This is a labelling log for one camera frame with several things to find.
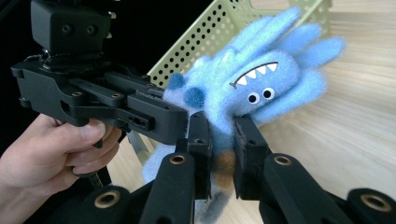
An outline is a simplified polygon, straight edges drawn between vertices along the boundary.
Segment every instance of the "brown plush patch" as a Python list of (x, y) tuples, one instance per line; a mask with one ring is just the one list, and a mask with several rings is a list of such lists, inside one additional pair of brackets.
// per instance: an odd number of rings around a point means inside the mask
[(226, 151), (216, 157), (213, 176), (221, 189), (230, 189), (233, 186), (233, 172), (235, 170), (235, 154)]

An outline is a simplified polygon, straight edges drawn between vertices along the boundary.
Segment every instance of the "wooden table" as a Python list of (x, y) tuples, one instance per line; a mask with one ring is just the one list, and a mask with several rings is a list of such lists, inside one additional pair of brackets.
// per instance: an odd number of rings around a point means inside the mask
[[(332, 35), (346, 40), (346, 51), (322, 69), (327, 93), (261, 131), (274, 152), (298, 159), (327, 191), (345, 198), (351, 189), (371, 188), (396, 199), (396, 3), (332, 2)], [(127, 139), (108, 168), (115, 185), (132, 191), (143, 184)], [(258, 202), (232, 198), (219, 223), (262, 223)]]

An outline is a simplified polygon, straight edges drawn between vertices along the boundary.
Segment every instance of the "toy mouth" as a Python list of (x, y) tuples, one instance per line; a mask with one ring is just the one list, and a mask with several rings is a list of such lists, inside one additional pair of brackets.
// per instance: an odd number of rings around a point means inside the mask
[(247, 77), (254, 79), (259, 76), (264, 76), (268, 72), (268, 70), (275, 72), (275, 70), (277, 69), (277, 64), (278, 62), (271, 62), (254, 67), (248, 70), (246, 73), (242, 74), (239, 78), (236, 79), (235, 82), (230, 82), (230, 85), (235, 89), (237, 84), (246, 86), (248, 84)]

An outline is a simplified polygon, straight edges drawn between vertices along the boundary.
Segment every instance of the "fingernail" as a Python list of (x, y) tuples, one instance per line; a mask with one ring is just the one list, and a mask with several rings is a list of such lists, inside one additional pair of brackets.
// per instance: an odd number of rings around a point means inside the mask
[(93, 119), (89, 124), (79, 128), (79, 134), (85, 141), (98, 140), (105, 135), (105, 124), (97, 119)]

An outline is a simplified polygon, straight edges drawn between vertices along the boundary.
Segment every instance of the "green plastic basket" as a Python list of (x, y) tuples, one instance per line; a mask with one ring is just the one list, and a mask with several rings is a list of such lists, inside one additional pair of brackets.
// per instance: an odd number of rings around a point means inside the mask
[[(296, 26), (314, 21), (322, 26), (322, 36), (330, 36), (328, 20), (331, 0), (289, 0), (298, 6), (302, 17)], [(148, 72), (151, 82), (165, 88), (175, 72), (184, 74), (202, 55), (214, 55), (244, 27), (259, 17), (280, 10), (255, 9), (250, 0), (215, 0)]]

